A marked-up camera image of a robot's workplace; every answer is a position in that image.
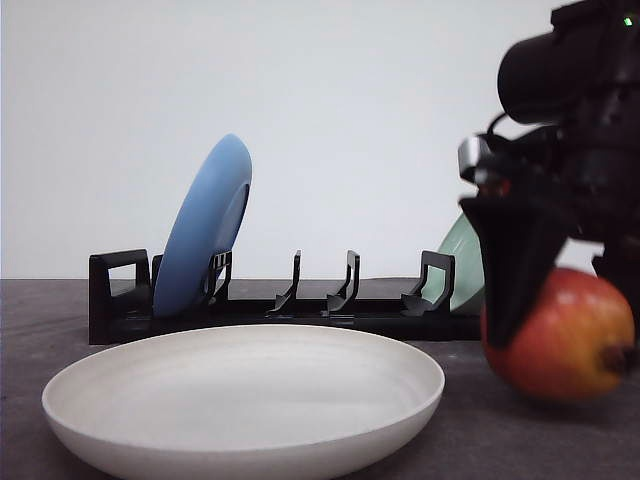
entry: white backdrop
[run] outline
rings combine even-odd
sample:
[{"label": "white backdrop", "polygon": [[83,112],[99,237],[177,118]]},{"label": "white backdrop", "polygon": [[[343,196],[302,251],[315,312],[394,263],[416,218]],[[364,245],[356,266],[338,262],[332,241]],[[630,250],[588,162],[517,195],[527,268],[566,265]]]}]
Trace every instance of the white backdrop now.
[{"label": "white backdrop", "polygon": [[254,168],[234,276],[288,277],[298,248],[303,278],[342,276],[349,248],[364,277],[415,276],[473,192],[456,151],[500,110],[503,54],[562,3],[7,0],[2,275],[161,253],[233,132]]}]

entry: apple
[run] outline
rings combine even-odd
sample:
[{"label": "apple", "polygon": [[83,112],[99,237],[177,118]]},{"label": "apple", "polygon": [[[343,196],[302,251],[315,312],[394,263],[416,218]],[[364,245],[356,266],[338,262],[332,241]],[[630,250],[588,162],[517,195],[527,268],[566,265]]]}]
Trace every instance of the apple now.
[{"label": "apple", "polygon": [[608,281],[556,268],[511,343],[482,345],[492,369],[520,392],[543,400],[573,402],[602,395],[621,381],[635,353],[631,307]]}]

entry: plate rim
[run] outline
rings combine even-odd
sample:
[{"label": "plate rim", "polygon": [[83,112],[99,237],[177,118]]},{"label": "plate rim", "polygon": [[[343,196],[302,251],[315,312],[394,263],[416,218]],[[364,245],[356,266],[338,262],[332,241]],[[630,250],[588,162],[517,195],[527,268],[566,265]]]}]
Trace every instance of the plate rim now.
[{"label": "plate rim", "polygon": [[[68,422],[64,421],[59,415],[57,415],[54,412],[54,409],[51,407],[51,405],[48,402],[48,392],[50,391],[51,388],[53,388],[53,385],[56,382],[60,382],[61,378],[64,375],[68,375],[68,371],[70,369],[72,369],[73,367],[76,367],[79,364],[85,363],[85,362],[89,362],[89,361],[93,361],[94,358],[102,356],[104,354],[106,354],[107,352],[111,352],[114,350],[120,350],[120,349],[126,349],[126,348],[132,348],[131,345],[136,345],[142,342],[151,342],[153,340],[159,339],[159,338],[166,338],[166,337],[173,337],[173,336],[187,336],[187,335],[194,335],[196,333],[201,333],[202,331],[213,331],[213,330],[227,330],[227,329],[251,329],[251,328],[255,328],[255,327],[260,327],[260,328],[272,328],[272,327],[285,327],[287,329],[321,329],[321,330],[331,330],[334,331],[333,333],[335,333],[336,331],[340,331],[340,332],[344,332],[344,334],[357,334],[357,335],[365,335],[365,336],[370,336],[370,337],[374,337],[377,338],[379,340],[383,340],[384,342],[388,342],[394,345],[398,345],[401,346],[402,348],[407,348],[409,350],[413,350],[415,352],[418,352],[419,354],[421,354],[421,356],[424,357],[424,359],[431,363],[433,366],[435,366],[435,371],[437,372],[437,377],[438,377],[438,386],[435,389],[434,393],[432,393],[431,395],[429,395],[427,397],[427,399],[423,400],[420,405],[418,405],[417,407],[414,407],[413,409],[409,410],[408,413],[403,414],[400,417],[394,417],[391,420],[388,420],[378,426],[375,426],[373,428],[368,428],[353,434],[342,434],[342,435],[336,435],[336,436],[332,436],[332,437],[328,437],[328,438],[323,438],[320,440],[314,440],[314,441],[308,441],[308,442],[297,442],[297,443],[285,443],[285,444],[281,444],[281,445],[274,445],[274,446],[265,446],[265,447],[247,447],[247,448],[228,448],[228,449],[217,449],[217,448],[187,448],[187,447],[182,447],[182,448],[175,448],[175,447],[162,447],[162,446],[157,446],[157,445],[149,445],[149,444],[145,444],[144,442],[126,442],[126,441],[122,441],[122,440],[118,440],[118,439],[113,439],[113,438],[108,438],[105,436],[100,436],[100,435],[95,435],[95,434],[91,434],[88,433],[85,430],[82,430],[81,428],[77,428],[72,426],[71,424],[69,424]],[[155,337],[149,337],[149,338],[145,338],[142,340],[137,340],[134,342],[129,342],[129,343],[125,343],[125,344],[121,344],[121,345],[116,345],[114,347],[111,348],[106,348],[104,350],[101,350],[99,352],[96,352],[94,354],[88,355],[84,358],[81,358],[80,360],[77,360],[75,362],[73,362],[72,364],[66,366],[65,368],[63,368],[62,370],[60,370],[58,373],[56,373],[45,385],[43,391],[42,391],[42,395],[41,395],[41,404],[42,407],[45,411],[46,416],[48,417],[49,421],[53,421],[55,423],[57,423],[58,425],[62,426],[64,429],[72,432],[75,435],[80,435],[83,437],[87,437],[90,438],[94,441],[100,441],[100,442],[104,442],[107,444],[111,444],[111,445],[118,445],[118,446],[123,446],[123,447],[128,447],[128,448],[136,448],[136,449],[142,449],[142,450],[149,450],[149,451],[158,451],[158,452],[179,452],[179,453],[208,453],[208,454],[224,454],[224,455],[230,455],[230,454],[240,454],[240,453],[247,453],[247,452],[272,452],[272,451],[279,451],[279,450],[287,450],[287,449],[295,449],[295,448],[307,448],[307,447],[313,447],[315,445],[321,445],[321,444],[326,444],[326,443],[333,443],[333,442],[337,442],[337,441],[343,441],[343,440],[348,440],[348,439],[352,439],[352,438],[356,438],[359,436],[363,436],[363,435],[368,435],[377,431],[382,431],[385,430],[387,428],[390,428],[394,425],[400,424],[402,422],[405,422],[417,415],[419,415],[420,413],[422,413],[423,411],[427,410],[431,405],[433,405],[434,403],[436,403],[436,408],[437,408],[437,402],[439,402],[442,393],[444,391],[444,387],[445,387],[445,383],[446,383],[446,377],[444,374],[444,370],[442,369],[441,365],[433,358],[431,357],[428,353],[420,350],[419,348],[414,347],[413,345],[406,343],[406,342],[402,342],[399,340],[394,340],[392,338],[389,337],[385,337],[383,335],[377,335],[374,333],[370,333],[370,332],[362,332],[359,330],[352,330],[352,329],[342,329],[342,328],[338,328],[338,327],[328,327],[328,326],[319,326],[319,325],[301,325],[301,324],[280,324],[280,323],[273,323],[273,324],[253,324],[253,325],[228,325],[228,326],[220,326],[220,327],[208,327],[208,328],[202,328],[202,329],[195,329],[195,330],[187,330],[187,331],[182,331],[182,332],[174,332],[174,333],[169,333],[169,334],[165,334],[165,335],[158,335]]]}]

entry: table surface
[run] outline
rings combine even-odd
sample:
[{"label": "table surface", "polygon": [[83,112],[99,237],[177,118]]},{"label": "table surface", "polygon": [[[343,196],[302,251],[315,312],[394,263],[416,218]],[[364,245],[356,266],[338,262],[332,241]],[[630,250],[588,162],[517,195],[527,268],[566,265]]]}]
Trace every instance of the table surface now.
[{"label": "table surface", "polygon": [[[363,296],[404,291],[407,279],[367,280]],[[231,296],[269,298],[286,281],[237,280]],[[302,295],[335,282],[301,282]],[[4,280],[2,475],[7,480],[113,478],[58,442],[40,403],[47,381],[107,347],[87,344],[86,280]],[[478,342],[410,342],[443,367],[446,387],[427,427],[395,454],[341,480],[640,478],[640,374],[587,404],[526,401],[489,369]]]}]

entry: dish rack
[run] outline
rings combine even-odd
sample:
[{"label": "dish rack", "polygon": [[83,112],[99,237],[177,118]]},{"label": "dish rack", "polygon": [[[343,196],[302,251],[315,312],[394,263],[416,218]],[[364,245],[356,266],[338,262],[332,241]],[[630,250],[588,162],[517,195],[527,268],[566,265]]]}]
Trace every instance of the dish rack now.
[{"label": "dish rack", "polygon": [[[89,258],[89,343],[106,345],[205,327],[250,324],[304,324],[384,335],[399,340],[477,340],[477,315],[457,315],[450,311],[455,279],[452,255],[423,251],[420,278],[400,298],[359,298],[360,255],[347,253],[346,279],[326,298],[298,298],[301,251],[293,257],[291,286],[273,300],[229,298],[232,279],[231,251],[213,255],[203,298],[191,308],[172,317],[153,314],[153,292],[162,255],[153,257],[151,274],[146,250],[91,255]],[[135,265],[135,287],[112,294],[109,270]],[[429,267],[444,271],[441,295],[433,302],[422,298]],[[224,272],[224,280],[217,280]]]}]

